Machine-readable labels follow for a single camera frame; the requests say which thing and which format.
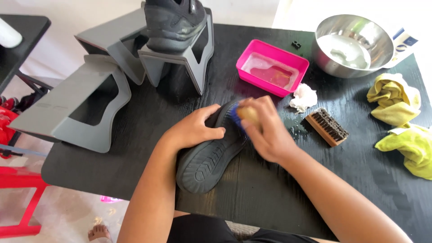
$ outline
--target stainless steel bowl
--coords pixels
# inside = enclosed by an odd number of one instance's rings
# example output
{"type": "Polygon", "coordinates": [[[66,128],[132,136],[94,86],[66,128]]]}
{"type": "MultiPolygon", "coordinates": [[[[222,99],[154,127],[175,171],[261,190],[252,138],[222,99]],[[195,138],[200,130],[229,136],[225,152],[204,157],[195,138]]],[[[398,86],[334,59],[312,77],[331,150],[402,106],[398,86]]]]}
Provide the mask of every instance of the stainless steel bowl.
{"type": "Polygon", "coordinates": [[[312,42],[312,56],[318,66],[324,72],[341,78],[362,77],[375,72],[392,59],[393,53],[393,41],[379,25],[369,19],[350,14],[335,15],[323,20],[318,25],[315,38],[312,42]],[[334,54],[338,52],[335,49],[338,48],[335,47],[334,49],[333,47],[332,55],[329,53],[329,42],[323,42],[323,39],[318,40],[320,37],[326,35],[341,35],[351,38],[354,41],[352,43],[354,45],[357,45],[355,42],[359,43],[370,55],[370,66],[361,68],[359,65],[353,67],[356,65],[347,64],[335,58],[334,54]]]}

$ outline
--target person's right hand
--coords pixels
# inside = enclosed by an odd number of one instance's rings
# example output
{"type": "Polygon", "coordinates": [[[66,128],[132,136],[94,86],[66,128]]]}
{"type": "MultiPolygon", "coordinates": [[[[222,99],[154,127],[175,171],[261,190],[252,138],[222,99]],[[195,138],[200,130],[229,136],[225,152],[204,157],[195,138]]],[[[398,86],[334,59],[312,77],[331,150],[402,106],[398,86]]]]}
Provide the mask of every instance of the person's right hand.
{"type": "Polygon", "coordinates": [[[240,101],[239,106],[250,106],[257,110],[263,133],[246,119],[241,121],[241,125],[265,160],[281,164],[299,150],[277,114],[270,96],[248,98],[240,101]]]}

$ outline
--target black shorts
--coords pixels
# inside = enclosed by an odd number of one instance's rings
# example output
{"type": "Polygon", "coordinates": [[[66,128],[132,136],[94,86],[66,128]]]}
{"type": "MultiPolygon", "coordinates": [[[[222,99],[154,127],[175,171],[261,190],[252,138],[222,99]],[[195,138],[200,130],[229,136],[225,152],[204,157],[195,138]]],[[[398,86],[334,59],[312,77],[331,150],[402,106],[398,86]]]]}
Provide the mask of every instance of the black shorts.
{"type": "MultiPolygon", "coordinates": [[[[223,219],[190,214],[175,217],[167,243],[238,242],[223,219]]],[[[260,229],[245,243],[318,243],[300,235],[260,229]]]]}

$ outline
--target hand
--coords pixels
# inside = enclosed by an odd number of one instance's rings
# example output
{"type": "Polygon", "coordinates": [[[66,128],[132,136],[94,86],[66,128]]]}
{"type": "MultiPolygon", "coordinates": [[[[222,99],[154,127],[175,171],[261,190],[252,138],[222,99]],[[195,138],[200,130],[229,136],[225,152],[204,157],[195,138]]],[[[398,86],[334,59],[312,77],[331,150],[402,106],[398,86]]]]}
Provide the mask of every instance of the hand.
{"type": "Polygon", "coordinates": [[[263,133],[248,120],[242,120],[241,125],[265,160],[281,164],[296,153],[299,147],[282,123],[270,96],[248,98],[242,100],[239,106],[250,106],[257,110],[263,133]]]}
{"type": "Polygon", "coordinates": [[[163,138],[178,150],[193,147],[204,141],[223,138],[226,131],[224,127],[208,128],[204,124],[204,121],[219,107],[220,105],[214,104],[193,111],[166,131],[163,138]]]}

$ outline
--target yellow cloth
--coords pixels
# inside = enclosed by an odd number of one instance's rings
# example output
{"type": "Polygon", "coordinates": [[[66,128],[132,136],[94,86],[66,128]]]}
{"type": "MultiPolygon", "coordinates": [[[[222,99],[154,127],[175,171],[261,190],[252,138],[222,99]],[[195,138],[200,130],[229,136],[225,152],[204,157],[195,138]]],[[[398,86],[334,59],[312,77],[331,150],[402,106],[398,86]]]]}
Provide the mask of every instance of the yellow cloth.
{"type": "Polygon", "coordinates": [[[376,77],[367,97],[369,102],[378,101],[372,116],[393,126],[403,126],[420,114],[420,92],[408,86],[401,74],[376,77]]]}
{"type": "Polygon", "coordinates": [[[405,156],[403,164],[413,175],[432,180],[432,131],[407,123],[389,132],[375,148],[383,152],[399,150],[405,156]]]}

